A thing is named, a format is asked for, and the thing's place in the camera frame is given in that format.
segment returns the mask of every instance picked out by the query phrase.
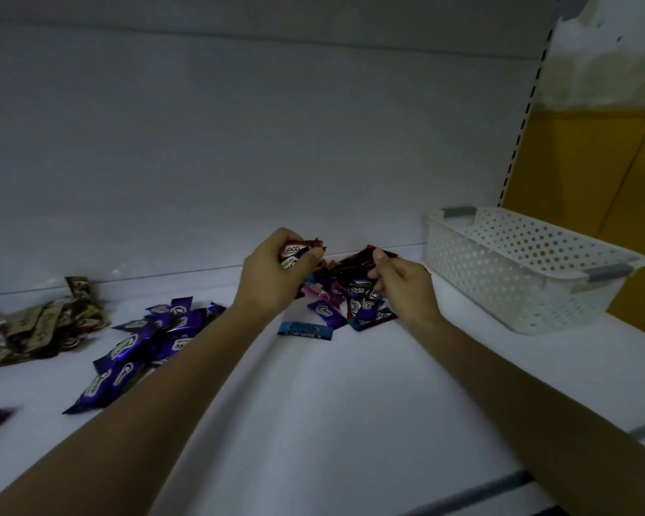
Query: white table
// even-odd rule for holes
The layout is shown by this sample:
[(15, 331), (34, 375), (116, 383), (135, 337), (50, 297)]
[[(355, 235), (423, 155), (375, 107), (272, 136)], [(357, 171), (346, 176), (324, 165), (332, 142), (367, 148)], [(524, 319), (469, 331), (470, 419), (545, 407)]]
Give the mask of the white table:
[[(418, 259), (420, 249), (400, 251)], [(102, 294), (115, 324), (174, 296), (229, 305), (238, 274), (134, 279), (104, 285)], [(645, 333), (605, 314), (583, 328), (519, 336), (440, 277), (433, 282), (448, 319), (622, 429), (642, 427), (645, 442)], [(0, 308), (62, 293), (2, 296)], [(190, 438), (154, 515), (397, 516), (435, 503), (434, 514), (529, 516), (553, 504), (534, 483), (511, 485), (521, 465), (400, 322), (362, 333), (345, 327), (330, 342), (278, 337), (282, 320), (318, 321), (307, 302), (296, 301), (249, 350)], [(91, 361), (122, 336), (107, 329), (76, 352), (0, 369), (0, 407), (20, 408), (0, 428), (0, 490), (95, 415), (60, 413), (94, 377)], [(474, 492), (488, 499), (473, 503)]]

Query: forearm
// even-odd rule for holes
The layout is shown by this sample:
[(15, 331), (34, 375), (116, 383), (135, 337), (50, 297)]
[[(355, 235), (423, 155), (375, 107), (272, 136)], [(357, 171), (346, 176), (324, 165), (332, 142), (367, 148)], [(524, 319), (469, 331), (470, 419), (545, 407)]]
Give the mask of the forearm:
[(145, 515), (265, 318), (230, 308), (0, 494), (0, 516)]
[(414, 336), (572, 515), (644, 515), (645, 447), (443, 319)]

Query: fingernail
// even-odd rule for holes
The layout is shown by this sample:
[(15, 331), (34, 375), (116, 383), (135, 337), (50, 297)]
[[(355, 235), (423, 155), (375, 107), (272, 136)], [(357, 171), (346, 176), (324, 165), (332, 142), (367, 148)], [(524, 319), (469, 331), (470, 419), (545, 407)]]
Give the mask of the fingernail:
[(383, 252), (382, 250), (380, 250), (379, 248), (376, 248), (375, 250), (373, 250), (373, 258), (376, 261), (381, 260), (381, 259), (386, 259), (387, 254), (385, 252)]
[(322, 256), (325, 255), (325, 250), (318, 246), (317, 248), (313, 248), (311, 253), (315, 255), (316, 259), (321, 260), (323, 258)]

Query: yellow wall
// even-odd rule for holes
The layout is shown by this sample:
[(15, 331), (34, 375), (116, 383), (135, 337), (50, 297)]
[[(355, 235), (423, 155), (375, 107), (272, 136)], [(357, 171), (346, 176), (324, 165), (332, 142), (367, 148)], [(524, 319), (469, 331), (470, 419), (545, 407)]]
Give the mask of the yellow wall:
[[(645, 254), (645, 112), (533, 113), (503, 205)], [(645, 268), (610, 312), (645, 331)]]

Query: pile of gold candy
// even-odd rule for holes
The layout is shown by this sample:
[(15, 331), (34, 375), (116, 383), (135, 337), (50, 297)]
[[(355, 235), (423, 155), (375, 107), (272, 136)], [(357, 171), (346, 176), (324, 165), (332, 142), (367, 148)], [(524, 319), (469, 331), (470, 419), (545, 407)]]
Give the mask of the pile of gold candy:
[(65, 277), (71, 297), (0, 316), (0, 366), (52, 358), (110, 325), (87, 277)]

